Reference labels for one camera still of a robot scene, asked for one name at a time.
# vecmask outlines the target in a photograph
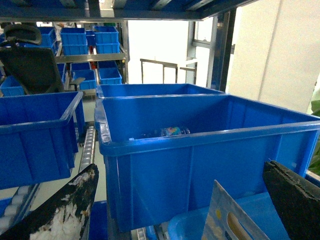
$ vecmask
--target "metal shelf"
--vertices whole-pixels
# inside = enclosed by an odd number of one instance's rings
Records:
[[[118,22],[121,20],[199,21],[255,0],[2,0],[0,22]]]
[[[104,54],[88,54],[88,55],[70,55],[70,56],[56,56],[55,61],[57,64],[62,63],[84,63],[84,62],[97,62],[97,61],[115,61],[125,60],[126,54],[121,53],[104,53]]]

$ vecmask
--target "white wall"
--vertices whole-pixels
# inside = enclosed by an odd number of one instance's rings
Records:
[[[186,60],[188,22],[168,20],[130,20],[129,44],[130,62],[128,64],[129,83],[141,84],[140,59],[150,59],[170,63]],[[144,83],[162,83],[162,66],[145,63]],[[178,82],[186,81],[186,73],[180,70]],[[165,69],[165,83],[175,82],[175,71]]]
[[[320,0],[242,8],[229,92],[306,112],[320,72]]]

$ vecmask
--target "metal shelving rack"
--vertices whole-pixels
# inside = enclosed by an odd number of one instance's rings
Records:
[[[121,31],[123,31],[123,46],[121,48],[121,53],[76,56],[58,55],[55,59],[57,63],[114,60],[124,61],[125,76],[127,78],[128,61],[130,60],[128,52],[129,38],[127,20],[185,20],[190,21],[190,24],[192,25],[194,24],[192,21],[200,21],[212,16],[225,15],[225,18],[221,18],[220,21],[219,19],[216,19],[216,22],[217,24],[219,23],[220,26],[221,24],[228,25],[230,17],[227,16],[227,14],[230,14],[231,11],[234,11],[239,6],[243,6],[254,1],[255,0],[53,0],[51,2],[55,2],[55,7],[48,7],[46,6],[46,1],[43,0],[2,0],[0,7],[0,22],[72,21],[82,23],[122,23],[123,28]],[[216,26],[215,30],[217,32],[222,32],[221,41],[224,42],[223,48],[230,47],[226,46],[227,40],[223,37],[226,34],[230,34],[230,32],[228,32],[228,28],[223,27],[217,29]],[[201,42],[195,42],[194,46],[196,47],[201,44]],[[215,42],[215,45],[221,46],[221,42]],[[224,52],[225,51],[220,52],[220,55],[215,54],[215,57],[223,62]],[[80,168],[85,167],[87,164],[94,161],[95,134],[96,132],[93,128],[89,128],[86,133]],[[313,183],[320,183],[320,177],[310,171],[307,171],[306,178]],[[30,207],[32,201],[29,201],[29,199],[30,197],[34,197],[34,194],[36,194],[37,186],[33,186],[30,189],[33,191],[25,198],[26,201],[23,203],[25,207],[22,207],[21,209],[28,209]],[[25,213],[22,211],[18,214],[19,219],[22,219],[23,216],[25,216]],[[119,231],[116,221],[110,216],[110,206],[108,204],[107,217],[108,238],[110,240],[132,239],[130,232],[123,233]],[[164,236],[160,226],[156,225],[154,226],[154,229],[158,239],[163,240]]]

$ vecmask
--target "window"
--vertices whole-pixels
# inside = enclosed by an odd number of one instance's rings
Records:
[[[195,23],[194,39],[201,41],[211,41],[213,17],[204,21],[197,21]]]

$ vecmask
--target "light blue container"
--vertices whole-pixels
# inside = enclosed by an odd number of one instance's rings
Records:
[[[270,240],[290,240],[267,192],[236,202]],[[168,226],[170,240],[201,240],[208,210],[204,207],[175,216]]]
[[[303,176],[320,129],[318,117],[228,94],[98,99],[95,119],[124,232],[208,207],[214,180],[234,199],[266,192],[268,160]],[[191,134],[139,139],[176,126]]]

